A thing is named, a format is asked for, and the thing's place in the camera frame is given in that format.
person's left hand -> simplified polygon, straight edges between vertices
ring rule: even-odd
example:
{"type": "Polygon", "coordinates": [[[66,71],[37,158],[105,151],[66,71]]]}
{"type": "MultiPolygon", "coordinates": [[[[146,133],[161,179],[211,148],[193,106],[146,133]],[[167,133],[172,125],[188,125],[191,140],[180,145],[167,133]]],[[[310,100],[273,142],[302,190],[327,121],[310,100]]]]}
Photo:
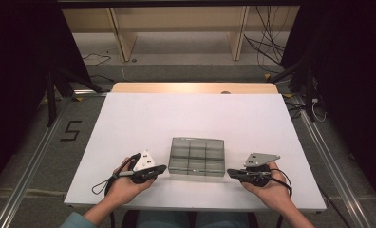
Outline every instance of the person's left hand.
{"type": "MultiPolygon", "coordinates": [[[[130,161],[123,169],[122,172],[128,171],[129,165],[132,161],[130,161]]],[[[151,179],[146,181],[145,183],[134,183],[128,177],[120,177],[114,181],[110,190],[107,193],[106,198],[114,200],[118,205],[123,205],[130,202],[134,197],[136,197],[140,192],[148,189],[155,180],[151,179]]]]}

person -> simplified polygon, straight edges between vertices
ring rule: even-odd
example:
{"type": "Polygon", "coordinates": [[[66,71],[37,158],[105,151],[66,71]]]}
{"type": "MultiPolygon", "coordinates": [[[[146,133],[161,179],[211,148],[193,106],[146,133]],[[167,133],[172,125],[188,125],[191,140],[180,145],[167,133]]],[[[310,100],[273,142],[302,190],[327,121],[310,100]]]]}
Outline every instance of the person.
{"type": "MultiPolygon", "coordinates": [[[[131,161],[122,171],[127,171],[130,163],[131,161]]],[[[268,166],[271,170],[278,169],[274,161],[270,162],[268,166]]],[[[272,177],[286,182],[285,177],[279,171],[273,170],[272,177]]],[[[130,202],[140,192],[150,188],[154,181],[148,180],[145,183],[136,184],[128,177],[117,179],[102,201],[93,206],[83,216],[72,213],[62,224],[61,228],[98,227],[112,211],[130,202]]],[[[282,215],[291,227],[314,227],[296,208],[291,201],[288,189],[283,185],[275,181],[269,181],[264,187],[257,187],[247,182],[241,184],[247,191],[257,195],[267,207],[282,215]]],[[[189,227],[189,225],[180,226],[182,222],[188,222],[188,219],[183,218],[183,212],[164,212],[166,213],[164,214],[164,218],[168,219],[165,222],[161,220],[159,213],[162,212],[141,211],[138,216],[138,227],[189,227]]],[[[224,213],[222,216],[213,214],[201,217],[200,213],[198,213],[197,219],[200,220],[200,223],[198,224],[197,222],[196,227],[248,227],[248,221],[242,215],[243,213],[224,213]]]]}

sleeve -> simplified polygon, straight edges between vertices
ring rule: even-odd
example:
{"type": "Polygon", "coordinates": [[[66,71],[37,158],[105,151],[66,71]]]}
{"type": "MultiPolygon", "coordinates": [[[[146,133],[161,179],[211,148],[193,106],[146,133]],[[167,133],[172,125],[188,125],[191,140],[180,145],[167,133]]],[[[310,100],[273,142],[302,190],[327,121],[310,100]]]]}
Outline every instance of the sleeve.
{"type": "Polygon", "coordinates": [[[72,212],[60,228],[97,228],[93,223],[78,213],[72,212]]]}

transparent storage tray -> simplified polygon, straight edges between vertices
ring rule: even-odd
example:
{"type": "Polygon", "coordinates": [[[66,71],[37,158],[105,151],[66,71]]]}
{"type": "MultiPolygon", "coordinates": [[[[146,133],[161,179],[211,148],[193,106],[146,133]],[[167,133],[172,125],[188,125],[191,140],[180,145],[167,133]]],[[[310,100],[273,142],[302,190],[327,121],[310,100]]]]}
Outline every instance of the transparent storage tray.
{"type": "Polygon", "coordinates": [[[224,141],[199,138],[173,138],[170,174],[223,177],[224,141]]]}

white tabletop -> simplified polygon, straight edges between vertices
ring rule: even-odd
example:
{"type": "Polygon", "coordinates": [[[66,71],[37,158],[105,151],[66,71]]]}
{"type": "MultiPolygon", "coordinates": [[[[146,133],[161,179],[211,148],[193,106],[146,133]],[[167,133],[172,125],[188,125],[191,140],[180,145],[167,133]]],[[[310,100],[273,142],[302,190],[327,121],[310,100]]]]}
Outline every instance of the white tabletop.
{"type": "MultiPolygon", "coordinates": [[[[280,94],[110,93],[66,196],[65,204],[92,205],[103,198],[92,186],[110,177],[125,157],[147,149],[168,165],[174,137],[220,139],[225,167],[240,169],[255,153],[280,155],[300,210],[323,211],[315,183],[280,94]]],[[[160,175],[126,208],[256,211],[267,207],[238,180],[160,175]]]]}

